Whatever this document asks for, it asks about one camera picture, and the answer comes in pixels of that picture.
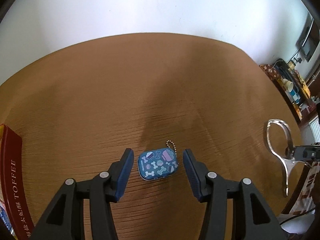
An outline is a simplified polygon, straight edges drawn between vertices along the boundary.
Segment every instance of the metal screw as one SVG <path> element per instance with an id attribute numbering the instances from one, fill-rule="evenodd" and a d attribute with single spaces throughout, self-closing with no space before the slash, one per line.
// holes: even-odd
<path id="1" fill-rule="evenodd" d="M 100 173 L 100 177 L 101 178 L 106 178 L 108 176 L 109 176 L 109 172 L 107 172 L 107 171 L 103 171 L 103 172 Z"/>
<path id="2" fill-rule="evenodd" d="M 208 172 L 208 177 L 211 178 L 211 179 L 214 179 L 215 177 L 217 177 L 217 173 L 213 172 L 213 171 L 210 171 Z"/>
<path id="3" fill-rule="evenodd" d="M 75 181 L 74 181 L 73 179 L 67 179 L 65 183 L 66 183 L 67 185 L 72 185 L 74 182 L 75 182 Z"/>
<path id="4" fill-rule="evenodd" d="M 243 183 L 246 184 L 246 185 L 250 185 L 250 184 L 251 184 L 251 179 L 244 178 L 242 181 L 243 181 Z"/>

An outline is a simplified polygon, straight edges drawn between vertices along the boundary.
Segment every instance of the wood grain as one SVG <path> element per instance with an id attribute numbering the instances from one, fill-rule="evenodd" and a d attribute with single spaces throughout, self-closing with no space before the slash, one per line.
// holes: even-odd
<path id="1" fill-rule="evenodd" d="M 90 179 L 126 147 L 177 146 L 180 168 L 144 181 L 135 162 L 124 197 L 112 205 L 119 239 L 198 239 L 205 204 L 193 197 L 181 153 L 226 179 L 252 179 L 278 214 L 281 167 L 265 149 L 264 122 L 298 126 L 268 77 L 240 49 L 195 36 L 143 33 L 87 41 L 25 67 L 0 87 L 0 122 L 23 139 L 22 170 L 34 223 L 66 178 Z M 276 150 L 286 147 L 271 128 Z M 294 189 L 302 167 L 291 175 Z M 85 202 L 86 239 L 91 239 Z M 228 211 L 227 236 L 232 212 Z"/>

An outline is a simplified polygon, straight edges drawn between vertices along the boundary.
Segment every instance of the black cable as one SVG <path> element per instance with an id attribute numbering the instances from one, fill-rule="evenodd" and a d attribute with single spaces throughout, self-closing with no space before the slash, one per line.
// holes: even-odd
<path id="1" fill-rule="evenodd" d="M 286 219 L 286 220 L 282 221 L 282 222 L 280 223 L 280 225 L 284 224 L 285 222 L 290 221 L 291 219 L 295 219 L 295 218 L 297 218 L 297 217 L 301 217 L 301 216 L 303 216 L 303 215 L 309 214 L 310 212 L 312 212 L 312 211 L 313 211 L 313 210 L 315 210 L 315 209 L 316 209 L 316 207 L 311 208 L 311 209 L 310 209 L 310 210 L 308 210 L 307 212 L 304 212 L 304 213 L 301 213 L 301 214 L 299 214 L 299 215 L 296 215 L 296 216 L 290 217 L 290 218 L 288 218 L 288 219 Z"/>

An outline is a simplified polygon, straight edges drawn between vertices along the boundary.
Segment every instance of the wooden furniture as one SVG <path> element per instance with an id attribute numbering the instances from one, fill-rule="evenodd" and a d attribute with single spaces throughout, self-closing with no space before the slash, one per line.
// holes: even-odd
<path id="1" fill-rule="evenodd" d="M 0 100 L 0 123 L 22 137 L 34 223 L 65 179 L 90 179 L 126 147 L 137 159 L 167 139 L 177 146 L 180 168 L 167 179 L 144 181 L 135 162 L 124 197 L 112 206 L 119 239 L 198 239 L 205 204 L 192 195 L 185 148 L 226 179 L 251 178 L 276 215 L 289 200 L 262 131 L 268 119 L 283 119 L 298 145 L 297 123 L 273 83 L 233 45 L 168 33 L 87 41 L 16 73 L 0 87 Z M 284 153 L 281 128 L 271 128 L 271 140 Z M 290 176 L 291 192 L 301 171 L 297 165 Z M 84 216 L 90 239 L 88 203 Z M 229 209 L 226 237 L 231 220 Z"/>

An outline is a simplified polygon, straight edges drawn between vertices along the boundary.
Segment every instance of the white bone illustration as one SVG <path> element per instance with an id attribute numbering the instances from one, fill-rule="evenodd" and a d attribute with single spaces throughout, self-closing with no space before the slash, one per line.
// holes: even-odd
<path id="1" fill-rule="evenodd" d="M 158 168 L 158 166 L 156 165 L 156 162 L 152 162 L 151 165 L 153 165 L 154 169 Z"/>
<path id="2" fill-rule="evenodd" d="M 156 156 L 155 156 L 156 159 L 160 159 L 160 153 L 161 153 L 160 151 L 156 151 Z"/>
<path id="3" fill-rule="evenodd" d="M 154 171 L 152 171 L 152 172 L 147 172 L 146 171 L 146 177 L 148 177 L 148 176 L 154 176 L 155 175 L 155 172 Z"/>
<path id="4" fill-rule="evenodd" d="M 172 164 L 174 165 L 175 168 L 178 167 L 178 164 L 176 163 L 176 161 L 172 162 Z"/>
<path id="5" fill-rule="evenodd" d="M 163 161 L 158 160 L 158 161 L 157 161 L 157 165 L 158 165 L 158 166 L 162 166 L 162 165 L 163 165 Z"/>
<path id="6" fill-rule="evenodd" d="M 159 174 L 159 175 L 162 175 L 162 172 L 164 172 L 164 171 L 166 171 L 167 169 L 164 167 L 164 166 L 162 166 L 161 167 L 161 170 L 159 170 L 159 171 L 157 171 L 157 173 Z"/>
<path id="7" fill-rule="evenodd" d="M 144 163 L 148 162 L 148 160 L 147 160 L 147 158 L 145 156 L 142 157 L 142 160 L 144 160 Z"/>

